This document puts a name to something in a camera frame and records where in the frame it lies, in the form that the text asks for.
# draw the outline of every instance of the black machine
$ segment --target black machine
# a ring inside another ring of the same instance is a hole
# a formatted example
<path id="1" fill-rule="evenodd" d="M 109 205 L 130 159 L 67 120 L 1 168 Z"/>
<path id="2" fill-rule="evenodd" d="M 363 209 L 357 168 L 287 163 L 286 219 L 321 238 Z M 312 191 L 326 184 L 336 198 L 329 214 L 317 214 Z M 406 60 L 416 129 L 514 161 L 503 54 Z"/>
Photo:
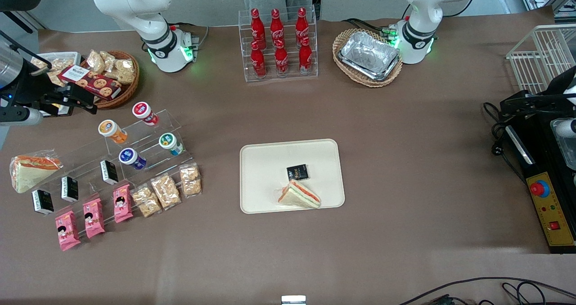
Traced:
<path id="1" fill-rule="evenodd" d="M 492 127 L 492 153 L 502 155 L 526 182 L 551 253 L 576 253 L 576 108 L 568 100 L 576 94 L 564 94 L 576 85 L 575 74 L 572 67 L 544 92 L 522 90 L 503 100 Z M 520 171 L 506 157 L 504 143 L 512 147 Z"/>

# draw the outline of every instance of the acrylic display stand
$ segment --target acrylic display stand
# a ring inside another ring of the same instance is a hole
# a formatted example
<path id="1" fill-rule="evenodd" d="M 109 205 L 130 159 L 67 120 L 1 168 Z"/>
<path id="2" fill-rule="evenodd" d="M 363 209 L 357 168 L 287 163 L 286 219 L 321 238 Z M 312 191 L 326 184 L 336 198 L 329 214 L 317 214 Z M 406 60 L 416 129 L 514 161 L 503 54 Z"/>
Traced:
<path id="1" fill-rule="evenodd" d="M 123 130 L 128 134 L 128 139 L 122 144 L 102 137 L 59 157 L 63 167 L 32 189 L 41 189 L 51 194 L 54 213 L 46 216 L 55 218 L 68 211 L 74 211 L 76 225 L 82 238 L 85 236 L 84 203 L 100 198 L 103 218 L 105 219 L 104 224 L 106 225 L 114 219 L 112 195 L 115 189 L 130 184 L 130 190 L 132 190 L 165 172 L 174 180 L 179 189 L 180 197 L 183 199 L 178 166 L 191 162 L 193 157 L 187 149 L 186 142 L 182 140 L 177 131 L 181 128 L 180 123 L 167 110 L 157 112 L 157 115 L 159 121 L 155 126 L 148 126 L 144 122 L 138 121 L 123 127 Z M 185 150 L 175 156 L 169 150 L 160 147 L 158 139 L 164 133 L 174 134 L 177 140 L 184 145 Z M 124 148 L 135 149 L 140 156 L 146 159 L 146 167 L 136 170 L 119 162 L 118 155 Z M 99 165 L 102 160 L 107 160 L 116 166 L 119 183 L 103 182 Z M 60 178 L 63 176 L 78 180 L 78 201 L 70 203 L 60 198 L 62 185 Z M 132 205 L 132 211 L 135 216 L 140 214 L 136 205 Z"/>
<path id="2" fill-rule="evenodd" d="M 266 34 L 266 49 L 262 51 L 266 65 L 266 76 L 263 79 L 258 79 L 252 66 L 252 59 L 250 58 L 250 53 L 252 52 L 250 43 L 254 40 L 252 36 L 252 28 L 250 26 L 252 22 L 250 10 L 241 10 L 238 12 L 240 48 L 242 50 L 244 79 L 246 82 L 318 76 L 318 45 L 316 13 L 314 11 L 314 6 L 304 7 L 306 8 L 306 20 L 308 20 L 308 37 L 310 38 L 310 48 L 312 49 L 312 68 L 309 75 L 303 75 L 300 73 L 299 49 L 296 47 L 296 21 L 298 20 L 299 8 L 300 6 L 288 7 L 288 12 L 280 14 L 280 20 L 282 20 L 282 24 L 284 24 L 284 41 L 286 42 L 284 48 L 288 52 L 288 75 L 284 78 L 280 78 L 276 74 L 276 61 L 274 59 L 275 49 L 274 45 L 272 44 L 272 37 L 270 35 L 270 22 L 272 22 L 272 13 L 260 12 L 260 18 L 264 23 Z"/>

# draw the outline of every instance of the yellow control panel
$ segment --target yellow control panel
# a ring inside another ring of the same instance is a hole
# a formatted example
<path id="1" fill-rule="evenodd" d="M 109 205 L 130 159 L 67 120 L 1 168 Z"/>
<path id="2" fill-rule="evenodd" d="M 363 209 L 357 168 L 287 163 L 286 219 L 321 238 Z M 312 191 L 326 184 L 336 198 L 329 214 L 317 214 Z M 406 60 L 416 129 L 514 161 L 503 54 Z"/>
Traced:
<path id="1" fill-rule="evenodd" d="M 574 238 L 558 203 L 548 172 L 526 179 L 540 223 L 550 246 L 574 246 Z"/>

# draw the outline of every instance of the brown tablecloth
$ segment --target brown tablecloth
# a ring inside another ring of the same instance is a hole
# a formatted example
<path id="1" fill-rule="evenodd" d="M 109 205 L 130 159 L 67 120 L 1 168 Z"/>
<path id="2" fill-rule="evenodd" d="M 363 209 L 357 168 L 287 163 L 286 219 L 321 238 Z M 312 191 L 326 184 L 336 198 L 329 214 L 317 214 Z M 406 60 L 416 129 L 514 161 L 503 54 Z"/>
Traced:
<path id="1" fill-rule="evenodd" d="M 375 90 L 332 60 L 333 39 L 350 27 L 343 22 L 319 22 L 318 79 L 264 84 L 244 81 L 235 27 L 212 28 L 197 63 L 171 75 L 140 50 L 135 32 L 42 32 L 46 52 L 127 51 L 142 77 L 122 108 L 10 129 L 0 153 L 2 303 L 277 304 L 304 294 L 311 305 L 393 305 L 448 281 L 496 275 L 572 288 L 576 258 L 547 254 L 527 191 L 490 153 L 492 122 L 481 112 L 482 102 L 517 90 L 504 55 L 552 22 L 549 9 L 445 18 L 426 59 Z M 10 158 L 90 143 L 103 119 L 133 122 L 137 100 L 183 124 L 204 193 L 61 252 L 53 217 L 10 187 Z M 301 139 L 337 141 L 346 203 L 243 214 L 240 149 Z M 504 301 L 497 282 L 446 292 Z"/>

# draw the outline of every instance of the sandwich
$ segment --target sandwich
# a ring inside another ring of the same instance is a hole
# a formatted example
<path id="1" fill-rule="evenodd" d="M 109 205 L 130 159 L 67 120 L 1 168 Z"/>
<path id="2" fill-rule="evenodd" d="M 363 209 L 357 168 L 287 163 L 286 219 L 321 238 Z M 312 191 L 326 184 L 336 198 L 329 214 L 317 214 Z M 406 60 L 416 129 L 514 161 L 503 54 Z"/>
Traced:
<path id="1" fill-rule="evenodd" d="M 318 208 L 320 199 L 313 192 L 302 186 L 296 180 L 290 180 L 288 186 L 282 189 L 282 196 L 278 199 L 280 204 L 303 208 Z"/>

